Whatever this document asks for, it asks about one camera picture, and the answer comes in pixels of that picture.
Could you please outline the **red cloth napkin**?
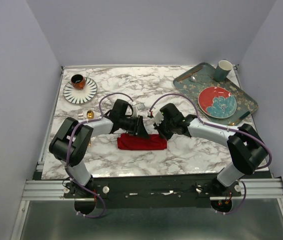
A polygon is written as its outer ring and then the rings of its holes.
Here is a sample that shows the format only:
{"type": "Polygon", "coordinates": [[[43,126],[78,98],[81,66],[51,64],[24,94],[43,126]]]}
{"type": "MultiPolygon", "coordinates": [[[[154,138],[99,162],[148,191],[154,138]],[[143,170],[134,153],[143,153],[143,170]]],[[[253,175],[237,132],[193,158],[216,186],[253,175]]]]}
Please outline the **red cloth napkin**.
{"type": "Polygon", "coordinates": [[[128,151],[165,150],[167,148],[167,140],[161,138],[159,134],[150,134],[149,138],[142,138],[128,133],[122,133],[117,138],[117,147],[120,150],[128,151]]]}

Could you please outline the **gold spoon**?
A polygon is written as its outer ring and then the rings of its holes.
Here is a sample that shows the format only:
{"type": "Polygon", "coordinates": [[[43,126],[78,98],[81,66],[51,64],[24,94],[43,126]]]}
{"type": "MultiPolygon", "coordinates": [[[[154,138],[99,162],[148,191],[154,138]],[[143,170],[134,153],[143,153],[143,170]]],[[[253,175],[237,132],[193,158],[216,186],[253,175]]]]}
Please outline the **gold spoon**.
{"type": "Polygon", "coordinates": [[[88,110],[87,113],[86,113],[86,118],[87,120],[92,120],[95,118],[95,114],[92,110],[88,110]]]}

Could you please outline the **silver fork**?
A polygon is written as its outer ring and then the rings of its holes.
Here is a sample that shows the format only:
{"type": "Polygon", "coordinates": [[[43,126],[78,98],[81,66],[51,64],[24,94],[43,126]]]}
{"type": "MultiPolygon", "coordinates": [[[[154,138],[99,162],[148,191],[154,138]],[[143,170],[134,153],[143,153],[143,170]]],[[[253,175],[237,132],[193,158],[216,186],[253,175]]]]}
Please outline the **silver fork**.
{"type": "Polygon", "coordinates": [[[84,119],[84,113],[82,109],[78,110],[78,114],[77,114],[78,120],[83,120],[84,119]]]}

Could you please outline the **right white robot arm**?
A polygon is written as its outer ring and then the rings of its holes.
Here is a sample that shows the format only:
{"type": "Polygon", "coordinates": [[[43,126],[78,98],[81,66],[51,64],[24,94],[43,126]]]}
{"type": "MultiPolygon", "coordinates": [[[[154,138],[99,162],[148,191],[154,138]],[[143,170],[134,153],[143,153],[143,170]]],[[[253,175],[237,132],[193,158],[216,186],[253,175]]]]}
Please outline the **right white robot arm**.
{"type": "Polygon", "coordinates": [[[204,121],[198,115],[184,116],[172,103],[155,114],[153,126],[166,140],[177,134],[206,139],[228,148],[231,163],[208,184],[209,190],[217,196],[227,193],[241,177],[252,175],[266,157],[272,158],[270,150],[251,125],[226,126],[204,121]]]}

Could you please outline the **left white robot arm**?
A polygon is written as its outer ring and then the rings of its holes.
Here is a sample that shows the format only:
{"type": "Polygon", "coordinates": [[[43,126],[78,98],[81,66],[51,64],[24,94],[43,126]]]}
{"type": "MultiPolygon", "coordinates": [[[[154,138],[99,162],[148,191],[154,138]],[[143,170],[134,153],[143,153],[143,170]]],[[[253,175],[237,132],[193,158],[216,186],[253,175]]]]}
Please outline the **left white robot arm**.
{"type": "Polygon", "coordinates": [[[149,138],[143,117],[126,114],[128,108],[132,110],[133,106],[125,100],[117,99],[105,116],[82,122],[68,117],[50,142],[49,152],[64,164],[66,173],[75,184],[75,192],[80,197],[86,198],[93,191],[93,176],[84,163],[92,137],[125,130],[132,136],[149,138]]]}

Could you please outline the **silver spoon on tray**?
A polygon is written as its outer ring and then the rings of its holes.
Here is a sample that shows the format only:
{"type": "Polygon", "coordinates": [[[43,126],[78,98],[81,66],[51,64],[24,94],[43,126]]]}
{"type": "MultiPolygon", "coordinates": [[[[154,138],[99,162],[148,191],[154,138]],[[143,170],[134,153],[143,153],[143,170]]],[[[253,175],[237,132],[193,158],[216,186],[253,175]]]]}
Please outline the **silver spoon on tray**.
{"type": "Polygon", "coordinates": [[[186,79],[187,79],[188,81],[192,82],[192,83],[196,83],[196,82],[197,82],[196,78],[195,78],[193,75],[187,77],[186,79]]]}

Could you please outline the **red blue patterned plate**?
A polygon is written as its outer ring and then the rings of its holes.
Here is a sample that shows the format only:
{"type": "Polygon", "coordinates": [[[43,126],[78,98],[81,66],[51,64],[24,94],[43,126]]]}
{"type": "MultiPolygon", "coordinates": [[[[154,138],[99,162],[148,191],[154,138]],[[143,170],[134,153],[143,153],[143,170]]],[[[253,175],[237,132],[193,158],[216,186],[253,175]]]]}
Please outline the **red blue patterned plate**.
{"type": "Polygon", "coordinates": [[[204,114],[216,119],[227,119],[237,110],[235,96],[218,86],[210,86],[202,90],[197,102],[204,114]]]}

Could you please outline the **green floral tray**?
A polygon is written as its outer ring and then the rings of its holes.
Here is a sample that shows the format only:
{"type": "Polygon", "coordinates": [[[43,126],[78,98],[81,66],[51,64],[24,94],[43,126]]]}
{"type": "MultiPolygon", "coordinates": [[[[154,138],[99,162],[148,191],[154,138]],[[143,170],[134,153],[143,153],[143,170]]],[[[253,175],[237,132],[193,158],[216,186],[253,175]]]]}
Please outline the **green floral tray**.
{"type": "Polygon", "coordinates": [[[258,103],[250,95],[248,95],[244,90],[241,89],[236,76],[236,68],[233,68],[229,72],[227,78],[224,81],[217,82],[213,79],[213,74],[216,70],[215,66],[206,62],[202,62],[194,67],[197,66],[203,66],[203,68],[192,75],[196,78],[196,82],[190,82],[187,79],[176,81],[176,78],[173,80],[173,85],[180,93],[187,96],[196,104],[197,107],[199,107],[198,96],[202,90],[207,87],[221,87],[231,92],[237,102],[236,112],[229,118],[213,118],[203,112],[201,112],[200,116],[211,122],[222,125],[239,126],[245,123],[253,126],[254,120],[252,118],[252,113],[254,113],[259,106],[258,103]]]}

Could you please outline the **striped white saucer plate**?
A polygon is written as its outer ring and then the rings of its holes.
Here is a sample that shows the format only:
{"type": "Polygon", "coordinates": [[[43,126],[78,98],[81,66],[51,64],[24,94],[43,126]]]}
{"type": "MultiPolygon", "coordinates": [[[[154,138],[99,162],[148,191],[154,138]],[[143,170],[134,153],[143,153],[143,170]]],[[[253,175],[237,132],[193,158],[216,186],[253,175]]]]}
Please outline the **striped white saucer plate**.
{"type": "Polygon", "coordinates": [[[75,89],[69,81],[63,88],[63,97],[71,104],[82,105],[91,101],[97,94],[97,83],[87,77],[83,89],[75,89]]]}

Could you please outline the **dark green white cup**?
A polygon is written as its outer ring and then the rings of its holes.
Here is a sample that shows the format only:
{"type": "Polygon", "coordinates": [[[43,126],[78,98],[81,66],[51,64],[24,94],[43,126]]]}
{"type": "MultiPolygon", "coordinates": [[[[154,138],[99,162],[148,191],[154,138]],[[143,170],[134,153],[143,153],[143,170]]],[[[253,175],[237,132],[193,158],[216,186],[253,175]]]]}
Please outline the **dark green white cup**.
{"type": "Polygon", "coordinates": [[[233,65],[231,62],[225,59],[220,60],[213,74],[213,79],[217,82],[224,81],[232,69],[233,69],[233,65]]]}

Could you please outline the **brown black teacup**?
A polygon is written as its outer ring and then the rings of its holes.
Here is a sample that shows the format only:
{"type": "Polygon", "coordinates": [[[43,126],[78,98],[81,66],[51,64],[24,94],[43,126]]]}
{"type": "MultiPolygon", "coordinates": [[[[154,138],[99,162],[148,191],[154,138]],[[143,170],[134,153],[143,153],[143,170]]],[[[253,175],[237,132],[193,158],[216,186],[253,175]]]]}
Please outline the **brown black teacup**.
{"type": "Polygon", "coordinates": [[[75,74],[71,77],[71,85],[76,90],[82,90],[86,85],[86,78],[81,74],[75,74]]]}

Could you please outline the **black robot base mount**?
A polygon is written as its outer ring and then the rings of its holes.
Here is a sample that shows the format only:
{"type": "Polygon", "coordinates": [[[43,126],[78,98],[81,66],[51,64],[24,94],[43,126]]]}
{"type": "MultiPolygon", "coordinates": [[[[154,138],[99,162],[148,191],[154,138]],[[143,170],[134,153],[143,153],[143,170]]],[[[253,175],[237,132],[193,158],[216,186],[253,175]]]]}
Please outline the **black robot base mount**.
{"type": "Polygon", "coordinates": [[[95,177],[82,189],[73,181],[64,185],[64,198],[86,217],[103,209],[214,208],[230,212],[240,197],[238,181],[229,187],[215,173],[130,177],[95,177]]]}

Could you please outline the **aluminium rail frame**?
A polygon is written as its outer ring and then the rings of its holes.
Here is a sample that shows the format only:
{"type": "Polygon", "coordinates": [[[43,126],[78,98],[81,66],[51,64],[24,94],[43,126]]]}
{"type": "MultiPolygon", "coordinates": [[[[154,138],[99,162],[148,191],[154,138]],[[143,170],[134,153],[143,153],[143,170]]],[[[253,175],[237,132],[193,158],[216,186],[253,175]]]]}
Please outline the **aluminium rail frame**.
{"type": "Polygon", "coordinates": [[[283,180],[256,171],[229,212],[213,207],[119,208],[85,216],[64,198],[69,180],[28,180],[13,240],[283,240],[283,180]]]}

